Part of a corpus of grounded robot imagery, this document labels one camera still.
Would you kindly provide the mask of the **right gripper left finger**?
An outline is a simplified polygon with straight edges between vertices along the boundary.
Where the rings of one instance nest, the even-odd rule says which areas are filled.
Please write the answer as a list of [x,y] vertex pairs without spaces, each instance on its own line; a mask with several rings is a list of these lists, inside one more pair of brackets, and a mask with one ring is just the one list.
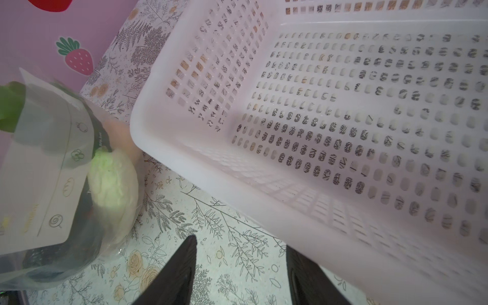
[[191,303],[196,273],[197,238],[188,236],[135,304]]

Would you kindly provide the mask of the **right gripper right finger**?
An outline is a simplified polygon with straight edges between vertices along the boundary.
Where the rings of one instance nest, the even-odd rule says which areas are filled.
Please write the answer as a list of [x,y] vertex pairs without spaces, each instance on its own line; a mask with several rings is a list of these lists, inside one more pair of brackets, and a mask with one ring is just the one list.
[[286,246],[288,281],[293,305],[346,304],[350,302],[335,288],[320,266]]

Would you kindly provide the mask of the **dark purple eggplant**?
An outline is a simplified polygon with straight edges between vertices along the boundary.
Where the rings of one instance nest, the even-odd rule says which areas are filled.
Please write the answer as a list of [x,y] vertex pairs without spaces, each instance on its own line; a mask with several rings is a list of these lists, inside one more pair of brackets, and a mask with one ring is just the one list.
[[27,277],[40,283],[65,281],[98,257],[103,237],[104,229],[95,216],[86,182],[68,239],[58,245],[29,250],[23,266],[34,270]]

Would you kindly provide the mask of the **white chinese cabbage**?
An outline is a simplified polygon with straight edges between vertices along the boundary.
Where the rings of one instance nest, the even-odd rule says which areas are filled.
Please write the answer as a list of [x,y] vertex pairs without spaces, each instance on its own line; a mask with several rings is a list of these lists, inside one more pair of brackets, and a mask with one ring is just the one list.
[[132,160],[122,149],[95,151],[87,175],[90,194],[109,242],[121,243],[138,214],[139,180]]

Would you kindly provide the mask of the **clear zip bag blue zipper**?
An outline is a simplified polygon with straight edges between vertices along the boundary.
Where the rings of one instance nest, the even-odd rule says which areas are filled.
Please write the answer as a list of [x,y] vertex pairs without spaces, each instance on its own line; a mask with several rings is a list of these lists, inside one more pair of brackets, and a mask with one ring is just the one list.
[[[24,108],[14,133],[1,130],[4,291],[39,290],[61,283],[34,282],[27,277],[34,268],[24,267],[23,261],[29,250],[68,239],[96,150],[122,149],[132,160],[139,180],[138,214],[144,189],[142,151],[135,145],[127,123],[62,83],[46,82],[25,69],[20,74],[22,80],[18,82],[26,89]],[[102,225],[95,206],[94,212]],[[119,254],[131,231],[121,243],[113,244],[104,229],[99,255],[90,264]]]

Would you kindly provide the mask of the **white plastic perforated basket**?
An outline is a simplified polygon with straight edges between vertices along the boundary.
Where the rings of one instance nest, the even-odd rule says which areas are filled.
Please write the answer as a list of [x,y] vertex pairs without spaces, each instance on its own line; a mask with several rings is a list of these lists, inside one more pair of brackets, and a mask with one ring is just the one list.
[[130,131],[378,301],[487,303],[486,1],[191,1]]

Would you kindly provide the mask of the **dark black avocado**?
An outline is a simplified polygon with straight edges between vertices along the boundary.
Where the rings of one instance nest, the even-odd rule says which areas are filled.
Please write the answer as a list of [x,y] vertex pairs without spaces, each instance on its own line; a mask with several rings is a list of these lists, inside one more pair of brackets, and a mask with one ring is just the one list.
[[12,81],[1,86],[1,130],[14,133],[25,104],[26,89],[23,83]]

